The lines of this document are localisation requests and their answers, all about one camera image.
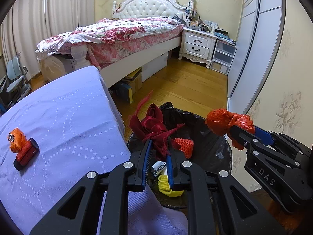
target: white bottle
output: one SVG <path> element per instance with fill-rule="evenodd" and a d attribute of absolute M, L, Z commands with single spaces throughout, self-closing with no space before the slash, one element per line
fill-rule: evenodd
<path fill-rule="evenodd" d="M 215 26 L 212 26 L 211 34 L 215 34 Z"/>

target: metal screw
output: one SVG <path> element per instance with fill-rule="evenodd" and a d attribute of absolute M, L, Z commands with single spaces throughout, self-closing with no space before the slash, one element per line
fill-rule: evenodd
<path fill-rule="evenodd" d="M 132 162 L 125 162 L 123 164 L 123 166 L 124 166 L 124 168 L 129 169 L 129 168 L 133 167 L 133 163 Z"/>
<path fill-rule="evenodd" d="M 183 166 L 188 168 L 192 165 L 192 163 L 190 161 L 183 161 Z"/>
<path fill-rule="evenodd" d="M 226 170 L 221 170 L 221 171 L 219 172 L 219 175 L 220 175 L 221 177 L 223 177 L 223 178 L 226 178 L 226 177 L 228 177 L 228 172 L 227 172 Z"/>
<path fill-rule="evenodd" d="M 87 174 L 87 178 L 89 178 L 89 179 L 93 179 L 96 175 L 97 175 L 97 174 L 96 174 L 96 172 L 91 171 L 91 172 L 88 172 L 88 174 Z"/>

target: tufted headboard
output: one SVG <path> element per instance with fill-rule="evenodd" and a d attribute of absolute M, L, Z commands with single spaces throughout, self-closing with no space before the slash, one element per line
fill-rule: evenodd
<path fill-rule="evenodd" d="M 126 0 L 115 11 L 113 18 L 140 18 L 140 17 L 173 17 L 176 14 L 186 21 L 186 7 L 179 5 L 176 0 Z"/>

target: white nightstand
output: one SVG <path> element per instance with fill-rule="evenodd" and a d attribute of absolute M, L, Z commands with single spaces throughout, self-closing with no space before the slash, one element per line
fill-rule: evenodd
<path fill-rule="evenodd" d="M 209 69 L 216 39 L 217 36 L 209 32 L 185 28 L 178 59 L 186 57 L 193 62 L 206 63 Z"/>

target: red ribbon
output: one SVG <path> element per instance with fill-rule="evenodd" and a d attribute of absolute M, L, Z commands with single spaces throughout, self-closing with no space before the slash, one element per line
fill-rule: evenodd
<path fill-rule="evenodd" d="M 138 112 L 141 106 L 151 97 L 151 94 L 152 91 L 138 103 L 137 109 L 130 119 L 129 127 L 143 143 L 145 143 L 147 139 L 152 139 L 153 146 L 156 149 L 156 160 L 165 161 L 166 155 L 169 153 L 167 146 L 168 136 L 176 132 L 180 127 L 184 126 L 184 124 L 178 124 L 176 128 L 168 131 L 163 124 L 162 111 L 154 103 L 150 105 L 146 117 L 140 122 Z M 173 139 L 172 146 L 178 150 L 180 149 L 180 145 Z"/>

